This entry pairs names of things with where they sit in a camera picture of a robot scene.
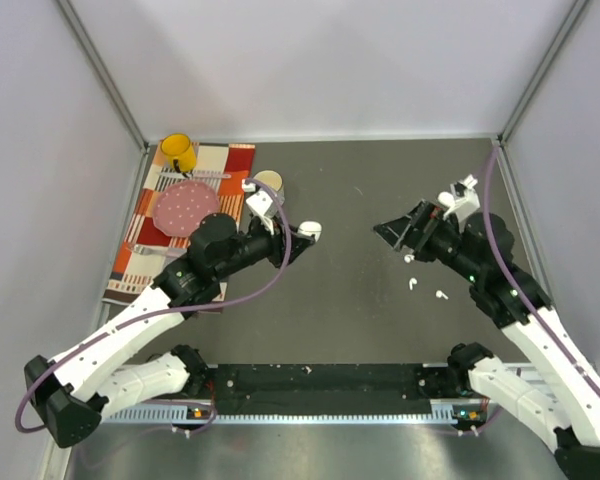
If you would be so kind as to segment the white oval case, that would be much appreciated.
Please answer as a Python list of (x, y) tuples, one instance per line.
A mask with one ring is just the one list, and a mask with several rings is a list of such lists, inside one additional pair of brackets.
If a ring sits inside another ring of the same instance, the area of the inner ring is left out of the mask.
[(440, 192), (438, 195), (438, 201), (444, 205), (446, 208), (450, 208), (454, 203), (454, 196), (447, 191)]

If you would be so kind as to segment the cream mug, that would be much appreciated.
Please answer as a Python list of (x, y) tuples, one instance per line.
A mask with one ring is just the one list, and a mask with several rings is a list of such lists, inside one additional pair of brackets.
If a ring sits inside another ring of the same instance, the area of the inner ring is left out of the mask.
[(255, 174), (255, 180), (270, 187), (281, 204), (285, 202), (285, 190), (282, 176), (274, 170), (262, 170)]

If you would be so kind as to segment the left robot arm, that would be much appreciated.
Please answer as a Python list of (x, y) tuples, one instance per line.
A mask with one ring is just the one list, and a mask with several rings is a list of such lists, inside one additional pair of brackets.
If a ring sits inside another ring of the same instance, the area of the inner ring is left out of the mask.
[(191, 347), (178, 345), (142, 365), (127, 362), (161, 334), (211, 307), (226, 278), (262, 260), (282, 271), (321, 233), (318, 222), (293, 226), (282, 216), (254, 216), (246, 231), (227, 214), (206, 216), (185, 253), (120, 314), (78, 345), (25, 364), (27, 393), (21, 403), (32, 406), (58, 447), (68, 448), (123, 409), (165, 394), (200, 394), (206, 365)]

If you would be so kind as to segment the pink dotted plate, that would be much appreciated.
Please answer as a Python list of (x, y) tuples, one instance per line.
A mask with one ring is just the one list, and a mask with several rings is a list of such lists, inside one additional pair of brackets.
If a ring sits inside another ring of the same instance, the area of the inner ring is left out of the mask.
[(157, 197), (152, 211), (154, 226), (168, 237), (187, 238), (205, 217), (220, 211), (213, 188), (201, 181), (173, 184)]

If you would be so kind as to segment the pink handled fork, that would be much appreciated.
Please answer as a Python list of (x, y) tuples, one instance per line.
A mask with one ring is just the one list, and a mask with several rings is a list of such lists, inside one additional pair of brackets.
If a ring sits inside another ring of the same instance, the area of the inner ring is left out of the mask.
[(125, 244), (125, 248), (133, 254), (151, 256), (158, 255), (168, 258), (177, 258), (185, 253), (183, 249), (158, 248), (141, 244)]

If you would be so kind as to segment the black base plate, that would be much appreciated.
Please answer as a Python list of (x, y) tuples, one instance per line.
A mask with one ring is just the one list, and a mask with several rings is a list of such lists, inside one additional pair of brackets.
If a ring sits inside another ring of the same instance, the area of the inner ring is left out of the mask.
[(222, 415), (425, 414), (433, 400), (472, 399), (445, 366), (422, 364), (220, 364), (197, 393)]

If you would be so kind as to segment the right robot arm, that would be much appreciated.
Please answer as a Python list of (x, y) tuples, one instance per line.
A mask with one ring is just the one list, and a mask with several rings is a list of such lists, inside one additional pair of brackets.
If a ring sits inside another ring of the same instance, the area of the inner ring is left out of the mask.
[(438, 261), (469, 283), (476, 307), (525, 355), (545, 390), (511, 372), (478, 343), (459, 344), (446, 380), (456, 394), (496, 402), (534, 433), (569, 479), (600, 479), (600, 376), (578, 350), (536, 279), (513, 261), (503, 219), (473, 211), (460, 220), (426, 200), (373, 231), (414, 260)]

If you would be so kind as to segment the yellow mug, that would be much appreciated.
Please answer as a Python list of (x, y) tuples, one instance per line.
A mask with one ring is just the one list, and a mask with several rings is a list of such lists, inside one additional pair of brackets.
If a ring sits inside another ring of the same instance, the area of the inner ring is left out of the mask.
[(183, 133), (165, 137), (160, 150), (170, 167), (177, 173), (191, 172), (197, 164), (197, 156), (191, 139)]

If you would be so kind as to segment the white earbud charging case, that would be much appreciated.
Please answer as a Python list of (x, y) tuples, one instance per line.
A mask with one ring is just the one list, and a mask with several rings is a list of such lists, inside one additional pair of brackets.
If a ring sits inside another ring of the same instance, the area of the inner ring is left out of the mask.
[(317, 221), (306, 220), (297, 227), (297, 232), (318, 241), (322, 234), (322, 225)]

